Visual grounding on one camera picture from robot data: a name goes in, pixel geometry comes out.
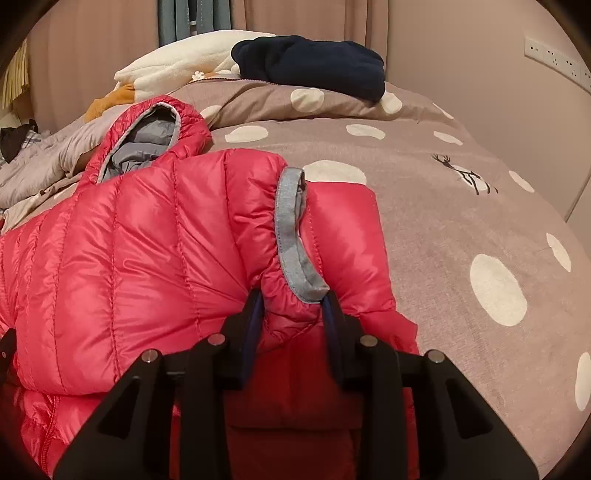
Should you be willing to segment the red puffer down jacket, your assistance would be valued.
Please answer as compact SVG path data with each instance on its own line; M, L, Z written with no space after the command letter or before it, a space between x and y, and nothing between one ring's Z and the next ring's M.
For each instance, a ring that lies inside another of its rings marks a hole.
M43 473L143 351L190 348L259 289L252 377L225 400L233 477L355 477L362 402L332 379L321 309L276 235L287 161L210 142L190 105L132 106L75 193L2 236L1 327L16 352L1 431Z

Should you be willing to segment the taupe polka dot duvet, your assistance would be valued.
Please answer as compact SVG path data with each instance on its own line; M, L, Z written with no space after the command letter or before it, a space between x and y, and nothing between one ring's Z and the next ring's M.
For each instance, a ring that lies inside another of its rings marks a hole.
M590 415L590 262L524 179L396 87L374 105L245 80L170 97L205 120L209 150L301 168L301 239L346 311L411 352L449 353L540 473L559 462ZM2 236L70 198L100 145L61 179L71 189Z

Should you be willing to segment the lilac grey crumpled blanket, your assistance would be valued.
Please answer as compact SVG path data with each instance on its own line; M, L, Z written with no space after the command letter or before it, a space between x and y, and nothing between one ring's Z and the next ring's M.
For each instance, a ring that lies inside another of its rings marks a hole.
M98 147L113 122L130 107L118 105L85 123L82 117L41 142L27 147L1 167L1 209L75 175L79 159Z

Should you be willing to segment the small black garment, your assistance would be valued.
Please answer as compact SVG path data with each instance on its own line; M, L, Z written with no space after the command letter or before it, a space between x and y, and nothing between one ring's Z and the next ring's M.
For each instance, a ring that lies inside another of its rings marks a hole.
M10 163L18 155L30 132L38 132L38 126L34 119L30 119L27 123L18 127L6 127L1 129L1 156L6 163Z

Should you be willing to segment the white plush goose toy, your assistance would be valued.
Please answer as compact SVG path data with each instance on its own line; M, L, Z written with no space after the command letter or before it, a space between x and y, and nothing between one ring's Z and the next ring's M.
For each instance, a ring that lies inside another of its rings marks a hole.
M263 32L219 30L190 36L143 55L114 74L116 85L94 100L84 114L90 122L117 105L137 103L168 94L194 81L240 77L231 50L242 41L263 37Z

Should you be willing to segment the woven straw basket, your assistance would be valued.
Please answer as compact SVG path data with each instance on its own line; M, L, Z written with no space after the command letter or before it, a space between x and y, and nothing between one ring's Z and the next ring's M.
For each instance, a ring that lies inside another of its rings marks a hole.
M28 40L15 52L1 77L1 109L8 108L29 86Z

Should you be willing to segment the folded navy blue garment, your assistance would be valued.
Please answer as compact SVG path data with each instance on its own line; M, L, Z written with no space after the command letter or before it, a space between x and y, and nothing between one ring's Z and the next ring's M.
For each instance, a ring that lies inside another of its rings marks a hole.
M383 58L353 41L257 37L236 43L231 58L249 80L331 90L374 103L386 90Z

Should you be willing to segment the pink pleated curtain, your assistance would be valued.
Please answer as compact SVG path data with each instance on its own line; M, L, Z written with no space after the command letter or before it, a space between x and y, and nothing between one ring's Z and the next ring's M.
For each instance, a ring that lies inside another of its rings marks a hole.
M381 56L389 40L388 1L232 1L240 30L353 40ZM114 84L114 74L159 45L155 1L59 1L27 38L33 117L57 131Z

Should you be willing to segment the grey blue curtain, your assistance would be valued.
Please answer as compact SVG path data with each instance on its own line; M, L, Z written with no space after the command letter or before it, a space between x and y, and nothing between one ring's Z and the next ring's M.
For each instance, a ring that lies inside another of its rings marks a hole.
M230 0L157 0L156 6L160 46L231 29Z

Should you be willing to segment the white wall socket strip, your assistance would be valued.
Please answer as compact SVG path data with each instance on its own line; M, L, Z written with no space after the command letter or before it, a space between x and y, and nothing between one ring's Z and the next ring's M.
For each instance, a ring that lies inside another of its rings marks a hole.
M560 73L576 83L587 93L591 93L590 70L574 59L566 56L557 49L538 42L529 37L524 38L524 55L548 68Z

